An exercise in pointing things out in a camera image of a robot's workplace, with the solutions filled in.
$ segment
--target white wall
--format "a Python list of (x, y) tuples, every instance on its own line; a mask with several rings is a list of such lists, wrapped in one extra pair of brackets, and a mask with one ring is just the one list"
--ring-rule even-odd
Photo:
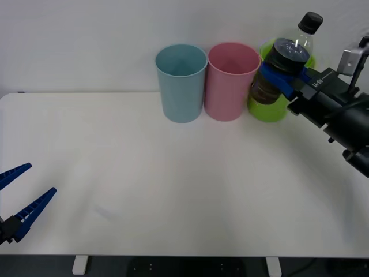
[(309, 10), (325, 19), (320, 68), (336, 68), (344, 47), (369, 32), (369, 0), (0, 0), (0, 91), (156, 90), (162, 47), (257, 47)]

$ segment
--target pink cup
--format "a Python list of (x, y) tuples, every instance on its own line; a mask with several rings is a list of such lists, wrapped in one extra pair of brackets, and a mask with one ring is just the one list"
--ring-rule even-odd
[(243, 43), (225, 42), (215, 45), (208, 54), (205, 111), (219, 121), (240, 117), (261, 59)]

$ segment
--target light blue cup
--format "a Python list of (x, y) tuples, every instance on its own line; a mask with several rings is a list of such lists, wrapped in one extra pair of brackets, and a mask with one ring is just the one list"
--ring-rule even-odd
[(176, 44), (155, 59), (165, 116), (177, 123), (195, 120), (204, 99), (206, 53), (192, 45)]

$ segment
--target table leg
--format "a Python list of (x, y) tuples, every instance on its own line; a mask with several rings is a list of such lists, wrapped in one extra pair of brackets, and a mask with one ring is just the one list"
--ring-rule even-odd
[(77, 255), (74, 259), (72, 272), (74, 275), (84, 275), (86, 273), (88, 256), (87, 255)]
[(279, 263), (279, 258), (267, 257), (265, 259), (266, 259), (266, 266), (268, 268), (269, 277), (281, 277), (282, 270), (281, 270), (281, 265)]

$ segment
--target black floor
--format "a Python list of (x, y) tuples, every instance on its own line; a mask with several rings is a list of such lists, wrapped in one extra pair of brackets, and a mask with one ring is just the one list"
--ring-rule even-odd
[[(154, 261), (153, 266), (158, 265), (158, 259), (152, 258), (133, 258), (133, 257), (115, 257), (115, 256), (91, 256), (87, 266), (87, 272), (85, 276), (88, 277), (130, 277), (130, 276), (164, 276), (155, 275), (151, 271), (147, 271), (147, 274), (143, 274), (142, 269), (145, 264)], [(224, 274), (219, 276), (247, 276), (247, 277), (268, 277), (266, 273), (265, 259), (262, 258), (245, 258), (240, 261), (244, 265), (244, 275), (240, 274)], [(368, 272), (362, 272), (358, 274), (358, 270), (355, 268), (362, 268), (363, 263), (360, 261), (349, 260), (349, 270), (347, 270), (347, 261), (342, 260), (328, 260), (328, 259), (293, 259), (293, 258), (282, 258), (280, 264), (283, 272), (283, 277), (289, 277), (291, 273), (296, 272), (305, 265), (310, 266), (293, 277), (362, 277), (369, 276)], [(0, 277), (72, 277), (72, 267), (74, 263), (74, 256), (0, 256)], [(226, 260), (223, 264), (230, 269), (231, 262)], [(168, 263), (169, 265), (175, 266), (174, 262)]]

